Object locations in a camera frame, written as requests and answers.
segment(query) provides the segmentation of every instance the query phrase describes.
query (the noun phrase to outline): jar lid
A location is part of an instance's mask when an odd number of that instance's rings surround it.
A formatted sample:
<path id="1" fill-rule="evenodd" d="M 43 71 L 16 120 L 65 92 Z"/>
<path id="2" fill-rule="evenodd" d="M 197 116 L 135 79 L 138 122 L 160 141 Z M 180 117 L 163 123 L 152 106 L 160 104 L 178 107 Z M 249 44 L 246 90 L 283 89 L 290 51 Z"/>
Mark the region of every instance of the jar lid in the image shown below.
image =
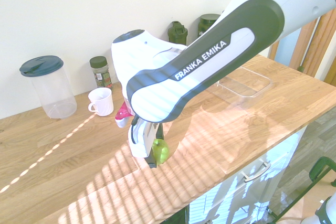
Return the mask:
<path id="1" fill-rule="evenodd" d="M 45 76 L 60 69 L 63 64 L 63 61 L 57 56 L 41 56 L 23 63 L 20 72 L 27 77 Z"/>
<path id="2" fill-rule="evenodd" d="M 205 24 L 213 24 L 220 17 L 219 14 L 203 14 L 201 16 L 201 22 Z"/>
<path id="3" fill-rule="evenodd" d="M 107 65 L 107 60 L 104 56 L 96 56 L 90 59 L 90 65 L 92 68 L 102 68 Z"/>

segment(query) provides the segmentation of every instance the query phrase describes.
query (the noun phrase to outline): drawer handle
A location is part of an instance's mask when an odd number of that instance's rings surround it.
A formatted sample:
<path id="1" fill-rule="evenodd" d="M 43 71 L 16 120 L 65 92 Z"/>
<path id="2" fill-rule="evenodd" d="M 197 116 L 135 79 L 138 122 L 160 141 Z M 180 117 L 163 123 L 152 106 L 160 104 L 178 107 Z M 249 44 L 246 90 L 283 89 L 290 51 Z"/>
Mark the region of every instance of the drawer handle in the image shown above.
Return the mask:
<path id="1" fill-rule="evenodd" d="M 253 177 L 249 177 L 244 172 L 242 172 L 242 174 L 244 175 L 244 182 L 248 183 L 252 180 L 255 180 L 255 179 L 261 177 L 265 172 L 267 172 L 268 169 L 271 168 L 271 163 L 263 162 L 262 165 L 265 167 L 265 169 L 262 169 L 261 171 L 256 173 Z"/>

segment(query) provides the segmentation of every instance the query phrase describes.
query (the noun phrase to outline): white cabinet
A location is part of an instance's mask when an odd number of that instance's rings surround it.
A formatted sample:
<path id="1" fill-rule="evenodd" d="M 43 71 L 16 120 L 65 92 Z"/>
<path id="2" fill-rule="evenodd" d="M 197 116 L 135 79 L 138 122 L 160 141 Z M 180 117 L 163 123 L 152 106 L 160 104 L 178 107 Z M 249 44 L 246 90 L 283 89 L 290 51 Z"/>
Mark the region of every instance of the white cabinet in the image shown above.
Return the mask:
<path id="1" fill-rule="evenodd" d="M 189 224 L 259 220 L 306 128 L 190 203 Z"/>

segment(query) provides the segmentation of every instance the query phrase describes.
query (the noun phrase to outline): blue jug lid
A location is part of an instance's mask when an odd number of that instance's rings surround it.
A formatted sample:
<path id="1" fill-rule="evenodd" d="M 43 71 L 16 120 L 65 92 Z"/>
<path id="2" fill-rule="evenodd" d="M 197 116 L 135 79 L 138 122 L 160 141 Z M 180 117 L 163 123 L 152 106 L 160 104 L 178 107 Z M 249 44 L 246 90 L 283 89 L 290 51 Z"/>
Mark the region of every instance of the blue jug lid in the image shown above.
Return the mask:
<path id="1" fill-rule="evenodd" d="M 63 61 L 57 56 L 41 56 L 23 63 L 20 72 L 23 76 L 28 77 L 45 76 L 60 69 L 63 64 Z"/>

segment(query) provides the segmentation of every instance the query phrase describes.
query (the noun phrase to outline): white mug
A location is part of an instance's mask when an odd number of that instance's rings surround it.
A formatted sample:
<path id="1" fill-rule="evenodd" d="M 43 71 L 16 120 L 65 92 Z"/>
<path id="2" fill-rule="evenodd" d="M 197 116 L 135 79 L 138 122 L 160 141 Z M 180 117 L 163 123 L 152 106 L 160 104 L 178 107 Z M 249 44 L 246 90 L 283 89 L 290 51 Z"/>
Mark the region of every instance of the white mug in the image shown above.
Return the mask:
<path id="1" fill-rule="evenodd" d="M 97 88 L 89 93 L 89 111 L 99 116 L 107 116 L 113 111 L 112 91 L 109 88 Z"/>

